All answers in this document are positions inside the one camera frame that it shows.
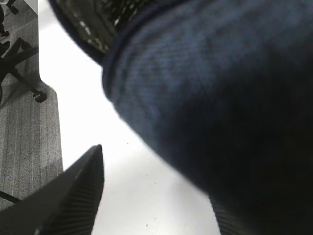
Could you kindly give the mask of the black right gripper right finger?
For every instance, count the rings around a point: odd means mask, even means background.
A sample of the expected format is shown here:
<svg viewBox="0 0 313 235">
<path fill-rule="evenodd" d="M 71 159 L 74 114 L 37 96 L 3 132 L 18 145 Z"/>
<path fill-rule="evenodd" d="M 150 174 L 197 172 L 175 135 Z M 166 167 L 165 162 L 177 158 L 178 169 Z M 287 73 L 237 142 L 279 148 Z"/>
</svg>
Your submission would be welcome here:
<svg viewBox="0 0 313 235">
<path fill-rule="evenodd" d="M 212 209 L 222 235 L 256 235 L 237 210 L 236 204 L 226 198 L 210 198 Z"/>
</svg>

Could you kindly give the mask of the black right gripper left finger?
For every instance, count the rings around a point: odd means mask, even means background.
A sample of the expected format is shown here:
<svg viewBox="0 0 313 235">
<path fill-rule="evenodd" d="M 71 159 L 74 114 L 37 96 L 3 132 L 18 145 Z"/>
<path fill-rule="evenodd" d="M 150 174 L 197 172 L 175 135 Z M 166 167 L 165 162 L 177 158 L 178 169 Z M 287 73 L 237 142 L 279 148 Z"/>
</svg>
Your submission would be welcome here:
<svg viewBox="0 0 313 235">
<path fill-rule="evenodd" d="M 104 189 L 102 146 L 0 212 L 2 235 L 90 235 Z"/>
</svg>

